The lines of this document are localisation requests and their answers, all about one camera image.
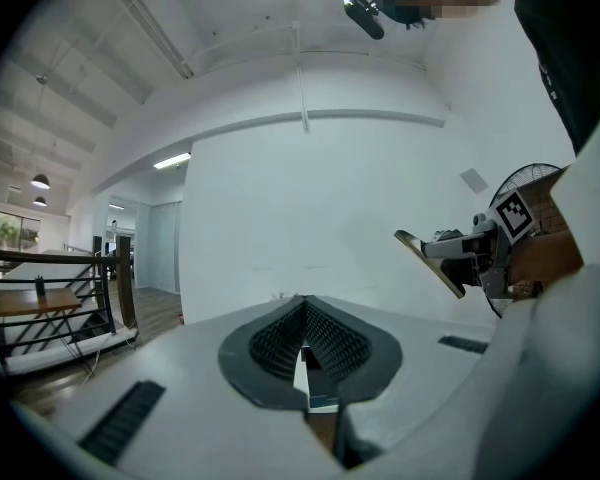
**person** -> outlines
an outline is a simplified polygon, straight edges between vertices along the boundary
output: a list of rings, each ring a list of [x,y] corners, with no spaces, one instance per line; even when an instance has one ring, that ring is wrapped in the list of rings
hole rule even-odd
[[[499,0],[374,0],[378,8],[407,29],[428,20],[464,16]],[[516,0],[515,12],[536,50],[539,76],[580,153],[600,121],[600,0]],[[447,262],[456,284],[472,279],[470,262]],[[582,258],[570,232],[518,242],[511,253],[509,282],[539,281],[546,288],[576,272]]]

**wooden floor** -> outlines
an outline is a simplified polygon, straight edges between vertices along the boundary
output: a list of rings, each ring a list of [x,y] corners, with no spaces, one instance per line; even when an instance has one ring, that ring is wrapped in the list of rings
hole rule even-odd
[[[112,310],[119,309],[115,283],[110,284]],[[153,288],[133,290],[133,301],[138,319],[139,336],[132,345],[140,348],[161,334],[179,325],[182,313],[180,295],[162,292]],[[129,354],[135,353],[124,346],[100,354],[94,375],[104,372]],[[25,380],[14,379],[13,399],[27,405],[38,414],[49,418],[56,406],[71,398],[79,389],[87,371],[82,364],[74,364],[49,373],[27,376]]]

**white ceiling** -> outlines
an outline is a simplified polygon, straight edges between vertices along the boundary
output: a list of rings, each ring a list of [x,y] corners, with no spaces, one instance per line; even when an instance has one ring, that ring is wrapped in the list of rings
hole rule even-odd
[[[304,51],[420,63],[435,24],[407,32],[382,21],[387,34],[377,42],[349,20],[342,0],[44,0],[0,64],[0,175],[27,184],[44,172],[68,192],[116,120],[153,91],[191,73],[292,53],[292,22],[301,24]],[[66,199],[56,203],[53,212],[63,213]]]

